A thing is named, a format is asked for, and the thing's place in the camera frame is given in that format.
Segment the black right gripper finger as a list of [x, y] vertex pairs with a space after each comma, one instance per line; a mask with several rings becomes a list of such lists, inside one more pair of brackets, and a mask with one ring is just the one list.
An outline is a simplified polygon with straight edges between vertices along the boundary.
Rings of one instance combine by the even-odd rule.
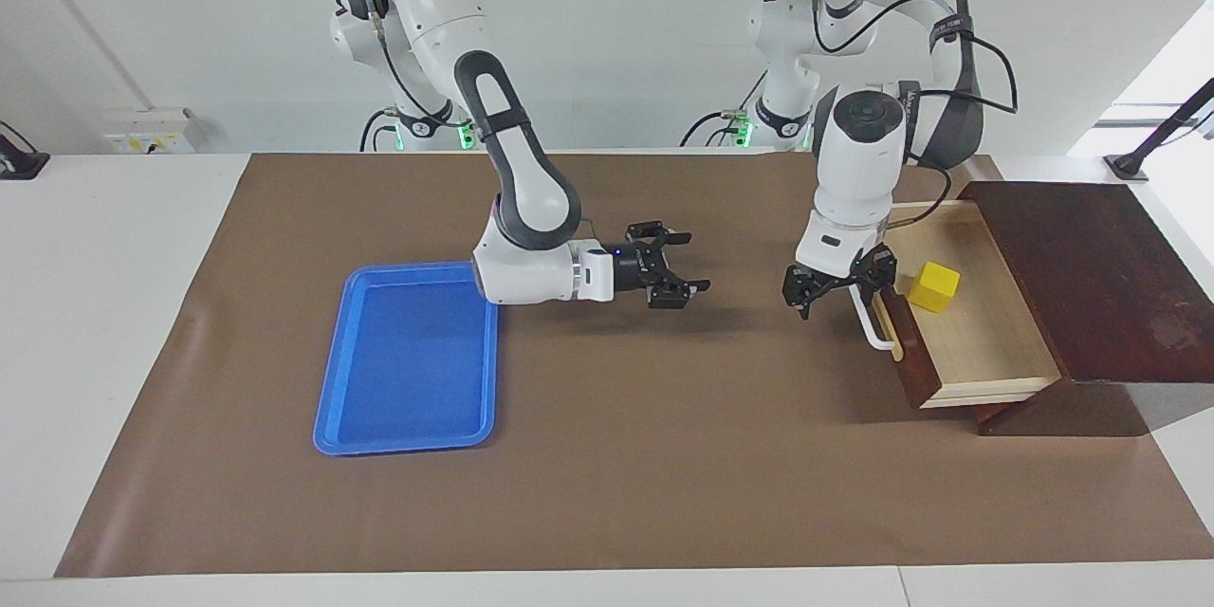
[[683, 310], [697, 293], [710, 287], [710, 279], [683, 280], [673, 273], [656, 273], [647, 285], [647, 305], [649, 310]]
[[692, 232], [671, 229], [662, 221], [632, 223], [626, 227], [625, 249], [637, 254], [662, 254], [664, 246], [686, 245], [692, 240]]

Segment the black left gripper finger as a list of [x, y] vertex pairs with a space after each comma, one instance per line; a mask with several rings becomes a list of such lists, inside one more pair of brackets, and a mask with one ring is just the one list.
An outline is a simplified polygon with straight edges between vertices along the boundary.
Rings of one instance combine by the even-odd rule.
[[891, 248], [873, 248], [861, 262], [860, 274], [861, 301], [870, 307], [877, 293], [894, 287], [896, 280], [897, 259]]
[[822, 296], [822, 283], [815, 270], [789, 266], [782, 285], [783, 297], [790, 308], [798, 310], [802, 320], [810, 317], [810, 307]]

